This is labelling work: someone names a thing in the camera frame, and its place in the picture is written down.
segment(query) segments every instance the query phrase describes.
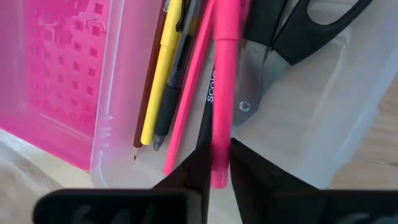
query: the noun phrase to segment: clear plastic container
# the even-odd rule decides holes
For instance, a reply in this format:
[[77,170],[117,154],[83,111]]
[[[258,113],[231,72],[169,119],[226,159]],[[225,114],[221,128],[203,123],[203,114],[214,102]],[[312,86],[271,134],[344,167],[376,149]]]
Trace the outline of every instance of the clear plastic container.
[[[138,0],[1,1],[0,128],[89,169],[101,75],[112,77],[103,90],[118,73],[140,82],[134,71],[147,68],[156,25],[140,10],[160,8],[160,0],[150,2],[152,8]],[[123,11],[132,15],[122,24]],[[140,34],[124,43],[135,49],[117,48],[124,30]],[[132,56],[133,67],[115,70],[116,51]]]
[[[327,24],[355,2],[319,0],[308,11],[314,20]],[[397,8],[396,0],[373,1],[328,45],[289,68],[235,137],[304,181],[319,188],[328,187],[334,173],[352,158],[365,137],[377,115],[378,102],[398,71]],[[125,17],[130,16],[123,15],[122,26]],[[118,51],[128,45],[122,36],[123,33]],[[112,73],[103,74],[91,174],[100,187],[149,188],[164,178],[162,169],[170,134],[159,152],[143,147],[134,160],[134,118],[141,100],[136,93],[141,91],[142,83],[135,82],[126,72],[132,68],[123,63],[128,54],[118,55],[115,68],[125,74],[122,77],[120,70],[115,70],[119,78],[112,77]],[[208,63],[178,162],[195,146],[210,73]],[[209,223],[239,223],[236,209],[230,185],[225,190],[212,189]]]

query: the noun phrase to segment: pink plastic box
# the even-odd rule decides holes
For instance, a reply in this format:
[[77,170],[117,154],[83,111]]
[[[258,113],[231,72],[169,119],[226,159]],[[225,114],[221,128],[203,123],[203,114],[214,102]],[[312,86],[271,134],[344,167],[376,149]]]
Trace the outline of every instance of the pink plastic box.
[[[160,1],[155,2],[159,3],[152,5],[158,7],[143,12],[158,13]],[[148,52],[140,54],[140,64],[135,64],[136,70],[147,67],[155,16],[142,21],[136,13],[121,27],[123,14],[134,14],[143,4],[140,0],[1,1],[0,128],[89,169],[101,77],[134,73],[114,72],[121,30],[146,35],[143,42],[131,39],[123,48],[131,50],[124,53],[131,60],[136,58],[129,53]],[[141,32],[144,26],[150,32]]]

